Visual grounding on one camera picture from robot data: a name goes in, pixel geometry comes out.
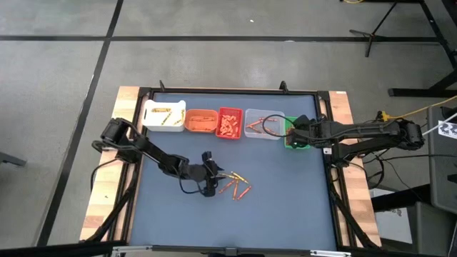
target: black table frame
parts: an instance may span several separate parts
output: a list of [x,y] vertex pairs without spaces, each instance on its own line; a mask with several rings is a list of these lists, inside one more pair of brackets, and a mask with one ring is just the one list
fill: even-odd
[[[156,93],[168,93],[168,94],[253,94],[253,95],[282,95],[282,96],[293,96],[293,95],[305,95],[305,96],[312,96],[314,98],[315,102],[315,107],[316,107],[316,117],[321,116],[322,110],[321,110],[321,105],[320,101],[324,101],[325,106],[326,106],[326,116],[328,119],[333,120],[333,114],[331,112],[331,104],[330,104],[330,96],[328,91],[289,91],[287,89],[287,85],[285,81],[282,81],[279,89],[203,89],[203,88],[166,88],[162,81],[160,81],[160,87],[159,88],[146,88],[146,87],[141,87],[139,89],[139,94],[138,98],[136,101],[136,107],[135,107],[135,112],[134,112],[134,117],[132,124],[135,126],[138,126],[139,119],[142,115],[140,113],[142,103],[144,102],[144,99],[153,99],[154,94]],[[147,129],[146,127],[143,126],[141,133],[143,135],[146,135]],[[332,178],[331,178],[331,162],[330,162],[330,156],[324,155],[323,156],[323,164],[325,168],[325,173],[326,173],[326,181],[327,181],[327,186],[330,187],[331,183],[333,183]],[[139,177],[140,173],[140,168],[141,164],[134,164],[134,173],[136,174],[134,177]],[[338,184],[341,188],[341,199],[345,203],[346,207],[349,208],[349,201],[348,201],[348,195],[347,195],[347,190],[346,190],[346,182],[344,181],[344,175],[342,174],[342,169],[337,170],[338,177],[340,178],[338,180]],[[116,205],[124,192],[125,189],[125,181],[128,178],[129,174],[129,165],[128,164],[123,164],[122,170],[121,170],[121,179],[119,181],[117,193],[116,193],[116,198],[114,205]],[[123,220],[123,226],[121,229],[121,240],[122,241],[127,241],[128,238],[128,233],[129,233],[129,226],[131,225],[131,218],[133,214],[133,207],[134,207],[134,198],[136,197],[135,194],[131,195],[131,198],[129,202],[127,203],[126,207],[126,214],[124,216]],[[335,241],[336,245],[342,246],[343,241],[341,238],[341,230],[340,230],[340,224],[338,221],[338,214],[337,214],[337,208],[336,205],[332,204],[333,200],[331,198],[331,193],[328,191],[328,200],[330,203],[330,208],[331,208],[331,216],[332,216],[332,223],[333,223],[333,232],[335,235]],[[113,224],[110,227],[109,234],[108,234],[108,241],[112,241],[114,239],[114,231],[116,230],[116,224],[117,221],[114,221]],[[349,237],[349,243],[350,246],[356,246],[356,237],[353,233],[352,228],[346,223],[347,230],[348,230],[348,237]],[[226,249],[225,248],[217,248],[217,251],[215,250],[216,248],[210,248],[210,247],[187,247],[187,246],[154,246],[157,251],[182,251],[182,252],[207,252],[207,253],[225,253]],[[309,251],[306,250],[296,250],[296,249],[245,249],[245,248],[237,248],[236,252],[238,254],[240,253],[245,253],[245,252],[257,252],[257,253],[264,253],[264,254],[276,254],[280,252],[281,254],[300,254],[300,255],[308,255]]]

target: gray tabletop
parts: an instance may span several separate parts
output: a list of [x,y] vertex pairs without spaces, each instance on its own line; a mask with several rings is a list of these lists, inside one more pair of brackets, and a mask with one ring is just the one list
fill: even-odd
[[[223,106],[316,117],[312,96],[156,94],[154,100],[184,100],[187,109],[218,111]],[[212,198],[187,195],[176,178],[163,175],[145,158],[131,245],[336,250],[322,150],[286,149],[281,139],[244,134],[237,141],[189,131],[149,132],[148,137],[191,163],[201,163],[201,154],[212,151],[221,168],[240,173],[253,188],[240,201],[232,201],[233,188]],[[187,191],[196,190],[195,182],[183,183]],[[238,192],[245,187],[240,183]]]

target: wooden board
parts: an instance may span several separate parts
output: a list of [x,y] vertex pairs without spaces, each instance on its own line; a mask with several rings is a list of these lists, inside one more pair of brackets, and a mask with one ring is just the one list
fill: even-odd
[[[134,116],[138,92],[139,87],[137,86],[121,86],[119,88],[116,103],[114,104],[112,116],[122,117],[131,121]],[[330,91],[329,93],[334,119],[343,124],[352,124],[353,120],[351,109],[349,107],[349,101],[346,92]],[[103,153],[100,163],[111,160],[115,155],[115,151]],[[363,165],[360,159],[354,159],[353,162],[359,165]],[[89,207],[87,208],[86,218],[84,219],[84,224],[80,236],[81,240],[91,236],[113,208],[116,191],[119,184],[119,177],[121,175],[121,168],[122,163],[120,161],[115,161],[112,164],[99,169],[95,179],[94,189],[89,200]],[[348,192],[351,213],[358,221],[358,224],[361,226],[361,228],[368,234],[370,239],[380,246],[381,240],[378,235],[378,228],[374,218],[373,206],[371,205],[365,173],[363,170],[356,166],[349,166],[348,168],[344,168],[343,172],[344,178],[346,180],[346,189]],[[346,223],[344,222],[344,217],[341,215],[341,213],[338,216],[343,244],[348,246],[349,240]],[[122,212],[119,216],[114,237],[115,239],[120,239],[123,217],[124,212]]]
[[[342,124],[352,124],[351,107],[346,92],[344,91],[330,91],[330,105],[334,121]],[[357,143],[356,139],[347,139],[343,143],[351,144]],[[363,166],[360,158],[354,158],[352,163]],[[381,239],[379,238],[378,226],[374,217],[373,205],[371,204],[370,192],[368,191],[368,184],[366,183],[365,172],[363,169],[350,165],[343,168],[344,180],[346,182],[346,190],[349,199],[349,206],[351,208],[352,216],[356,219],[362,230],[368,237],[378,246],[381,246]],[[340,221],[341,235],[343,244],[349,245],[348,231],[344,217],[341,213],[338,214]]]

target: table leg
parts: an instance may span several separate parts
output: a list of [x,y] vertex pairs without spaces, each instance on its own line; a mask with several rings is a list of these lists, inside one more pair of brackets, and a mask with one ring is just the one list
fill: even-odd
[[414,205],[417,201],[430,203],[430,184],[417,186],[411,189],[377,196],[371,199],[374,212],[388,211],[394,208],[403,208]]
[[16,158],[14,156],[10,156],[9,154],[0,152],[0,162],[2,163],[12,163],[17,166],[24,166],[26,165],[26,161],[21,160],[20,158]]

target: white label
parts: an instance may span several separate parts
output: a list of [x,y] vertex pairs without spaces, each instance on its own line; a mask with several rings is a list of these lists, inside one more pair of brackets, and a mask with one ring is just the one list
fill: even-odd
[[438,134],[457,139],[457,124],[438,121]]

